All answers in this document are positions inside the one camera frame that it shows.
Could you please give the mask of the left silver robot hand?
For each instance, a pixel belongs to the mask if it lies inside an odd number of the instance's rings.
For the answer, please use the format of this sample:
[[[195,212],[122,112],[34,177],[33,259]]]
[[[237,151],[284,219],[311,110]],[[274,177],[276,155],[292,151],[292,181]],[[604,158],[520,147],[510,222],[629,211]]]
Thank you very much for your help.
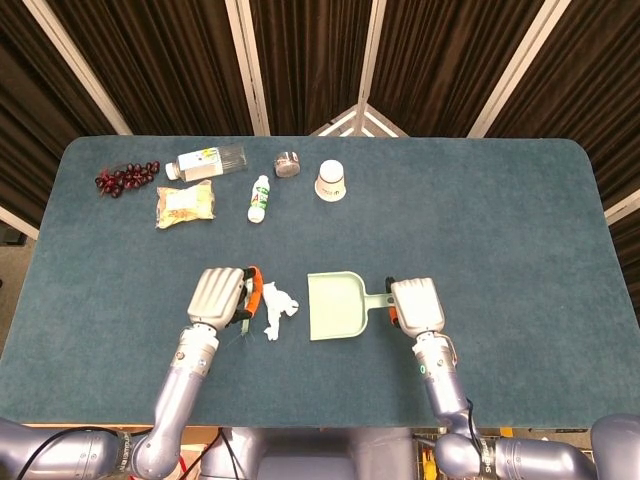
[[[249,306],[243,307],[245,282],[249,279],[253,280],[254,290]],[[252,320],[259,309],[263,286],[262,272],[257,266],[206,269],[197,283],[187,315],[193,324],[205,324],[216,330],[244,319]]]

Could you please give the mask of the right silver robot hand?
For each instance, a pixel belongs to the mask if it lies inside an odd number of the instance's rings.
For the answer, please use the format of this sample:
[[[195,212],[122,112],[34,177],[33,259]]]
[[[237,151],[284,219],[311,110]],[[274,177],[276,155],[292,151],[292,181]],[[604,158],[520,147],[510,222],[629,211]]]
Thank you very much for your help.
[[[417,338],[428,332],[441,332],[445,315],[432,278],[385,279],[387,294],[393,299],[389,310],[391,321],[405,335]]]

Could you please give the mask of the mint green hand broom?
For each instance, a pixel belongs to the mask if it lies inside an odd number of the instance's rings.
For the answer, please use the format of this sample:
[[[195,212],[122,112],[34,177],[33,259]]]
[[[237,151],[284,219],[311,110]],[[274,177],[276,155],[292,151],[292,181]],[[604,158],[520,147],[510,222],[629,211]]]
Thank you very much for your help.
[[[250,298],[254,290],[253,280],[252,279],[247,280],[245,282],[245,287],[246,287],[246,295],[244,297],[242,306],[248,307],[250,303]],[[228,341],[227,346],[231,346],[234,343],[237,343],[245,339],[245,337],[249,334],[249,331],[250,331],[250,322],[251,322],[250,319],[244,319],[239,322],[240,330],[231,340]]]

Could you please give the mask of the white tissue paper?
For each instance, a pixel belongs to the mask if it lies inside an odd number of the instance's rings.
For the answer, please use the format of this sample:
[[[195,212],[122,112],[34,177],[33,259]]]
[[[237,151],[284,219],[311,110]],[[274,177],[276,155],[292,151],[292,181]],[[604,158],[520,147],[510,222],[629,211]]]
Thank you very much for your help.
[[[299,310],[299,303],[288,293],[279,290],[274,282],[263,286],[263,299],[267,307],[268,326],[264,333],[269,341],[279,338],[280,319],[283,314],[292,317]]]

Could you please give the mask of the mint green dustpan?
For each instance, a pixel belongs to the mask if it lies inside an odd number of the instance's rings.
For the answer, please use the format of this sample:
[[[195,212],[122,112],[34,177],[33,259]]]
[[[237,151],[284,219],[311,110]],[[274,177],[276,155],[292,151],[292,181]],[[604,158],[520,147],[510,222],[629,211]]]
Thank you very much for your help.
[[[311,341],[357,337],[368,325],[368,312],[393,309],[390,293],[369,294],[355,272],[323,272],[307,275]]]

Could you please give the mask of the blue table cloth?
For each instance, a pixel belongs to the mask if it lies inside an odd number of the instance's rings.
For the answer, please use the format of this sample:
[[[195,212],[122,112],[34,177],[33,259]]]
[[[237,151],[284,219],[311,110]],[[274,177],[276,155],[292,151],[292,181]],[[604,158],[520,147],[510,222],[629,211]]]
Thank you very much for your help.
[[[430,426],[412,348],[386,312],[345,340],[309,338],[307,275],[349,270],[369,292],[430,277],[484,427],[583,427],[640,414],[640,328],[590,161],[566,139],[245,137],[248,167],[216,178],[215,218],[155,227],[154,185],[119,198],[108,167],[167,162],[215,137],[99,136],[65,150],[0,357],[0,416],[148,424],[211,267],[259,267],[300,304],[277,341],[259,312],[220,332],[195,425]],[[300,173],[275,175],[280,152]],[[320,165],[346,195],[320,199]],[[266,175],[266,215],[247,212]]]

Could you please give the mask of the packaged bread in wrapper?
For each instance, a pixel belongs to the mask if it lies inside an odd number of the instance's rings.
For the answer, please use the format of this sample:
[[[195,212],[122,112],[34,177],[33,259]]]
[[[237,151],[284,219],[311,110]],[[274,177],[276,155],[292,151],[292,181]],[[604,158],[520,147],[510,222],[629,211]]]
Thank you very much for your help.
[[[157,229],[196,220],[215,218],[215,194],[211,180],[203,180],[188,188],[158,187],[156,205]]]

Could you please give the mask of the small white green bottle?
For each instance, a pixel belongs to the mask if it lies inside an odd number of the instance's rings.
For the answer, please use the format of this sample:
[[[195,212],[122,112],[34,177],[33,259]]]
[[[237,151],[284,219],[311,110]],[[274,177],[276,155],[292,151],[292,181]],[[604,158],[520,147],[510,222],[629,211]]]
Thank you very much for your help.
[[[247,218],[251,223],[261,223],[266,215],[270,193],[270,182],[266,175],[260,175],[254,182],[251,199],[247,212]]]

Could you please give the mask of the clear plastic water bottle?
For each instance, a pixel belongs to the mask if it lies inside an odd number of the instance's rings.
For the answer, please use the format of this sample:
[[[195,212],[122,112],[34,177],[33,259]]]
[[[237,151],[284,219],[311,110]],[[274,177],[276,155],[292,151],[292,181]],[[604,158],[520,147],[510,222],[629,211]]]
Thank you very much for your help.
[[[169,180],[193,182],[246,170],[244,147],[240,144],[209,147],[183,153],[165,165]]]

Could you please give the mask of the dark red grape bunch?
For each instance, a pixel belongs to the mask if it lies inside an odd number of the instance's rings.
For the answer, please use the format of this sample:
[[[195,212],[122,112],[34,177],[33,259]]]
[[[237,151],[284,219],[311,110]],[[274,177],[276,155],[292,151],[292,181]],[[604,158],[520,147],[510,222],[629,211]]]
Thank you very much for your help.
[[[101,195],[119,198],[124,192],[153,183],[160,171],[158,161],[127,163],[100,171],[94,183]]]

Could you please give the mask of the upturned white paper cup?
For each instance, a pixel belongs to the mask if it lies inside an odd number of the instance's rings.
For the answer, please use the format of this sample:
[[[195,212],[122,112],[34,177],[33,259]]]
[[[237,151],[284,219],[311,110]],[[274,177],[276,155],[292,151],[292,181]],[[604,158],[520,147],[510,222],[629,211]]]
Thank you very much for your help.
[[[337,202],[346,195],[344,167],[335,159],[325,160],[319,167],[314,184],[316,195],[326,202]]]

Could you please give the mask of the lavender robot torso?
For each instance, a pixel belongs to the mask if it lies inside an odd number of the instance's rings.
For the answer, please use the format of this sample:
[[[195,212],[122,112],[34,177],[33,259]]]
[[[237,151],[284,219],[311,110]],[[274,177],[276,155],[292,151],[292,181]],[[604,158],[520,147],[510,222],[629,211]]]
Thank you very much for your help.
[[[198,480],[416,480],[408,428],[224,428]]]

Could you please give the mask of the white triangular screen foot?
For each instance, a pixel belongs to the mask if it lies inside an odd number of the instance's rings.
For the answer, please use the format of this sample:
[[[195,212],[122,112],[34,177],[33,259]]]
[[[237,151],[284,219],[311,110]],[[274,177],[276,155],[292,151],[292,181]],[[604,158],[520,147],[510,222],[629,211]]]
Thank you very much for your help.
[[[369,104],[354,105],[311,133],[319,137],[400,138],[408,134]]]

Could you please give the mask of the dark brown curtain panel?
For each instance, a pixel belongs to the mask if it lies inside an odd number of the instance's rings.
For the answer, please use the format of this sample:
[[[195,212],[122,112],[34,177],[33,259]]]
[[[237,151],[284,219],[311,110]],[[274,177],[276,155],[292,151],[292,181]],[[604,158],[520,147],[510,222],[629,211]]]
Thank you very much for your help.
[[[640,189],[640,0],[571,0],[487,134],[577,142],[606,209]]]
[[[358,102],[372,0],[249,0],[270,133],[309,135]]]
[[[252,134],[225,0],[47,2],[134,134]]]
[[[22,0],[0,0],[0,207],[39,227],[66,147],[113,134]]]
[[[466,136],[544,0],[387,0],[369,104],[410,136]]]

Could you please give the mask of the white screen frame post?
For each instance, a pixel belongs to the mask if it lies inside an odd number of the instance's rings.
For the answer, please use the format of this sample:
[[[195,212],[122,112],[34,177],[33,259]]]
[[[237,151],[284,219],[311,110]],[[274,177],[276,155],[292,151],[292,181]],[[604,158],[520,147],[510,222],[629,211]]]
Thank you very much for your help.
[[[133,131],[46,0],[21,0],[81,86],[118,135]]]
[[[249,116],[256,136],[270,136],[250,0],[225,0]]]
[[[8,224],[12,228],[20,231],[30,239],[37,241],[39,237],[39,230],[30,225],[28,222],[18,217],[14,213],[10,212],[6,208],[0,205],[0,221]]]
[[[612,205],[604,212],[606,223],[608,226],[611,226],[639,209],[640,188]]]
[[[468,138],[483,138],[548,40],[572,0],[544,0],[473,123]]]
[[[371,11],[357,103],[357,110],[359,112],[365,110],[371,92],[386,6],[387,0],[371,0]]]

